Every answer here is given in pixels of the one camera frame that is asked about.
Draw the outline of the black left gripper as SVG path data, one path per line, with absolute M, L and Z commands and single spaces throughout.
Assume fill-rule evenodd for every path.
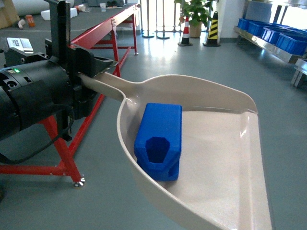
M 52 41 L 46 39 L 45 49 L 48 59 L 60 65 L 70 78 L 73 88 L 72 106 L 75 120 L 87 117 L 93 110 L 97 93 L 82 86 L 81 79 L 77 77 L 78 73 L 94 77 L 99 73 L 114 68 L 118 62 L 105 57 L 94 57 L 90 50 L 73 45 L 68 47 L 67 62 L 60 64 L 57 58 L 52 56 L 51 48 Z

